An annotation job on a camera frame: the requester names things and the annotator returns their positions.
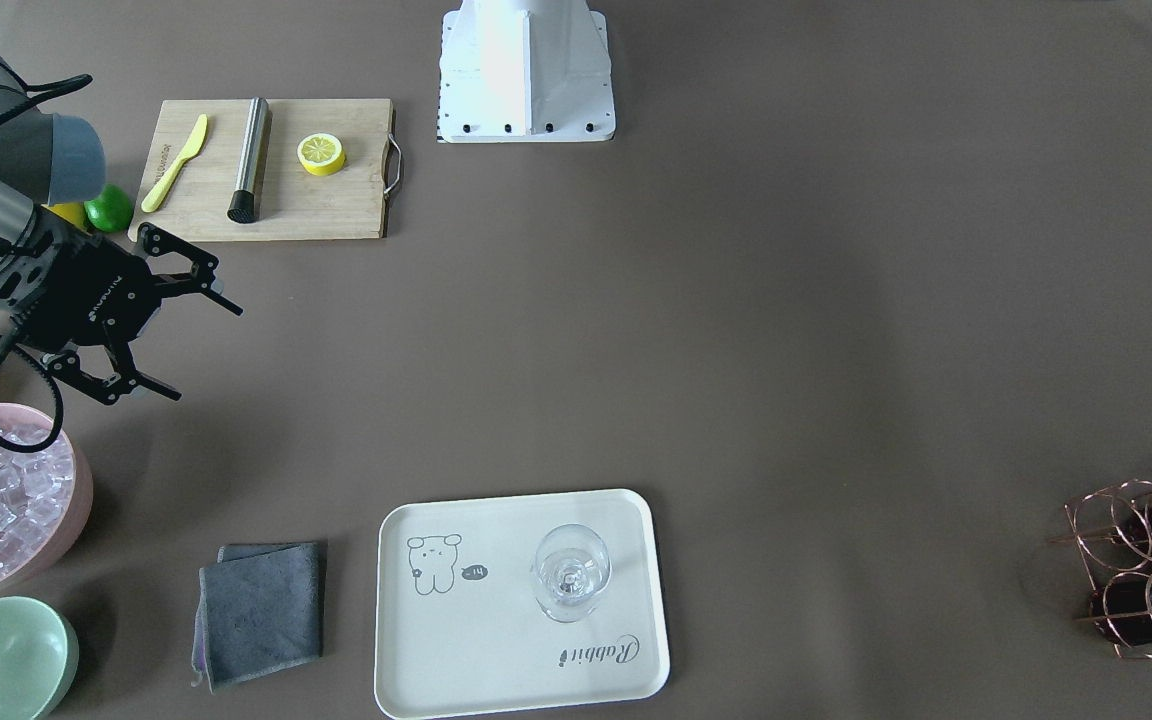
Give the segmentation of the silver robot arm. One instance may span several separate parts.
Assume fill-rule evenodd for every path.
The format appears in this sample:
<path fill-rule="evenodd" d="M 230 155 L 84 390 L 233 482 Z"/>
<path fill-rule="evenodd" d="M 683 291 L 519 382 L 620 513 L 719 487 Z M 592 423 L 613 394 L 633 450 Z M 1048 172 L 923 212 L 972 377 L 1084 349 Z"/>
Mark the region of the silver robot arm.
<path fill-rule="evenodd" d="M 28 85 L 0 55 L 0 310 L 10 318 L 0 342 L 6 351 L 40 353 L 47 378 L 101 404 L 141 389 L 175 400 L 177 389 L 136 366 L 132 342 L 165 300 L 198 293 L 229 313 L 241 309 L 225 300 L 218 259 L 200 247 L 147 222 L 124 247 L 51 209 L 103 188 L 92 128 L 38 109 L 88 82 Z"/>

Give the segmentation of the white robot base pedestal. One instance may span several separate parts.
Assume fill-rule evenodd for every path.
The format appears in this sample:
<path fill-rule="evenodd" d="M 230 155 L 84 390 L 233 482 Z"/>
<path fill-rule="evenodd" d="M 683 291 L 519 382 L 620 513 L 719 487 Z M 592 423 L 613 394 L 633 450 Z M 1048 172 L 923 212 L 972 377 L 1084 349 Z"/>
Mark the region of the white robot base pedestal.
<path fill-rule="evenodd" d="M 439 142 L 616 135 L 608 23 L 585 1 L 462 1 L 440 28 Z"/>

